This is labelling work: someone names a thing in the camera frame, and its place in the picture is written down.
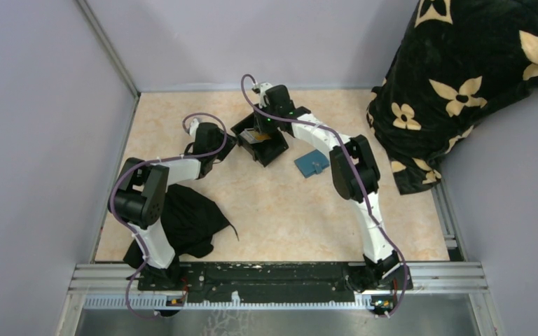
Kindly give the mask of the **yellow credit card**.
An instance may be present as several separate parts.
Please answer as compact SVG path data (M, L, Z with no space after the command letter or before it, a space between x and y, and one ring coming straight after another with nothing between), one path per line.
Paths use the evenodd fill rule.
M255 136L255 140L257 140L258 142L263 142L263 141L267 141L267 140L270 140L271 137L268 135L268 134L257 134Z

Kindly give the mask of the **black card tray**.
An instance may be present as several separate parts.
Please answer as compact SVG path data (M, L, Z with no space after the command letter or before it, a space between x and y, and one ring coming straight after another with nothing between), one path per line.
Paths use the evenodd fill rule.
M289 148L287 141L280 131L269 134L271 137L270 140L258 144L247 143L240 136L240 132L246 128L254 128L254 117L252 113L232 126L230 130L235 135L238 146L243 147L252 156L253 160L257 161L263 167L267 167Z

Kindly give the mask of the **blue card holder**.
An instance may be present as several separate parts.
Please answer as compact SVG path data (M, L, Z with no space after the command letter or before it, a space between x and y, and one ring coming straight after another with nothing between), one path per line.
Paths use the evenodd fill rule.
M328 158L319 150L313 150L294 160L294 164L305 179L321 174L330 167Z

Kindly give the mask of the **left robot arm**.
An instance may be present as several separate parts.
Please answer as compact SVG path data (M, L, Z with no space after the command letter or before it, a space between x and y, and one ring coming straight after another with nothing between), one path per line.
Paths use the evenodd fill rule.
M132 232L144 262L156 270L156 283L166 290L176 288L182 280L181 269L173 265L176 251L161 222L167 187L205 177L237 144L234 136L211 122L195 119L187 133L193 142L182 155L149 161L127 159L108 201L109 212Z

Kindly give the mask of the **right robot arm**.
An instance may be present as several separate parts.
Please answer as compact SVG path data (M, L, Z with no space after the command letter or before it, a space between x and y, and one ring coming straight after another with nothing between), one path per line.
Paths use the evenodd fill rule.
M262 133L286 132L328 158L336 192L356 213L369 284L385 288L396 275L407 280L404 257L385 232L378 199L380 171L368 139L337 132L308 108L296 107L285 85L254 82L251 89L258 95L253 109Z

